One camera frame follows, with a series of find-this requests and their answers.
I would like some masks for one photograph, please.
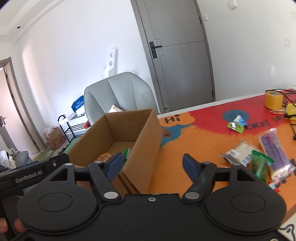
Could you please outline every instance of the door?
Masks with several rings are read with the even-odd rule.
[[[165,111],[213,102],[207,49],[194,0],[136,1]]]
[[[38,151],[18,115],[4,69],[0,70],[0,134],[8,148],[28,151],[32,155]]]

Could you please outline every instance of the small box on floor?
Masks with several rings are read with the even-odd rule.
[[[44,130],[44,136],[53,149],[58,149],[66,139],[58,127],[50,127]]]
[[[153,109],[107,113],[67,152],[71,163],[86,167],[104,153],[123,153],[128,159],[112,182],[117,191],[147,193],[162,139]]]

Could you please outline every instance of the yellow tape roll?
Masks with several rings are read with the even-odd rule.
[[[283,107],[283,94],[275,91],[265,92],[265,106],[271,110],[281,110]]]

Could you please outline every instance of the yellow object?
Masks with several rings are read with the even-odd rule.
[[[265,106],[271,110],[281,110],[283,107],[284,95],[275,91],[265,92]]]
[[[296,108],[292,103],[289,103],[286,107],[286,114],[287,115],[296,115]],[[296,121],[296,117],[289,118],[292,121]]]

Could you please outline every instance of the black metal rack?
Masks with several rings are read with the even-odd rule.
[[[85,130],[84,127],[81,127],[81,125],[83,123],[77,124],[77,125],[74,125],[74,126],[71,126],[70,123],[69,123],[69,121],[74,120],[74,119],[77,119],[77,118],[82,117],[82,116],[85,116],[85,114],[82,114],[80,116],[78,116],[76,114],[74,117],[72,117],[67,122],[65,122],[65,124],[67,124],[67,126],[68,126],[68,128],[66,130],[64,130],[63,127],[59,124],[60,128],[62,129],[62,131],[63,131],[63,133],[64,133],[64,135],[67,138],[67,140],[68,140],[69,143],[71,143],[71,141],[73,141],[75,138],[81,137],[83,135],[83,134],[76,135],[74,133],[75,131]],[[59,118],[57,119],[58,122],[60,121],[61,117],[63,117],[63,119],[66,118],[65,115],[60,115]],[[71,140],[68,138],[67,134],[72,134],[73,135],[73,137],[71,138]]]

